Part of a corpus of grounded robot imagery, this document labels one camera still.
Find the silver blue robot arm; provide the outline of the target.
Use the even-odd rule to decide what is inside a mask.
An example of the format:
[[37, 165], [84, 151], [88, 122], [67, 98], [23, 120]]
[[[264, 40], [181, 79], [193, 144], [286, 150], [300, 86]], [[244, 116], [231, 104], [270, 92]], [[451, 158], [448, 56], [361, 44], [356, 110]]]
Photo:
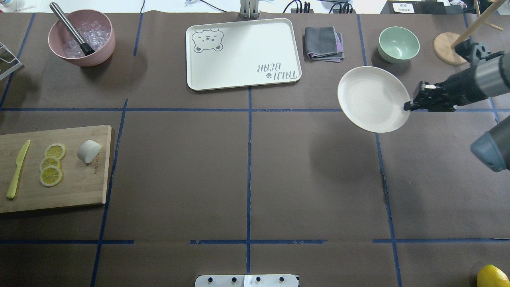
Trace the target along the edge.
[[[466, 106], [509, 93], [509, 54], [499, 51], [469, 68], [454, 73], [442, 82], [419, 83], [413, 100], [403, 105], [405, 111], [454, 112]], [[501, 119], [495, 107], [489, 110], [495, 125], [470, 145], [471, 153], [495, 172], [510, 166], [509, 118]]]

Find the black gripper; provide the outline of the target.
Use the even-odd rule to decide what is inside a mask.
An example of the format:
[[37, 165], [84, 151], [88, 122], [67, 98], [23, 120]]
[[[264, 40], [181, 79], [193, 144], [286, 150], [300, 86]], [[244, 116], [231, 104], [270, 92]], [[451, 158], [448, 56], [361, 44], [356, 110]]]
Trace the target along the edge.
[[455, 106], [470, 104], [468, 95], [473, 91], [471, 80], [446, 80], [442, 83], [429, 84], [421, 81], [418, 85], [418, 94], [413, 102], [404, 103], [405, 111], [418, 109], [430, 112], [453, 112]]

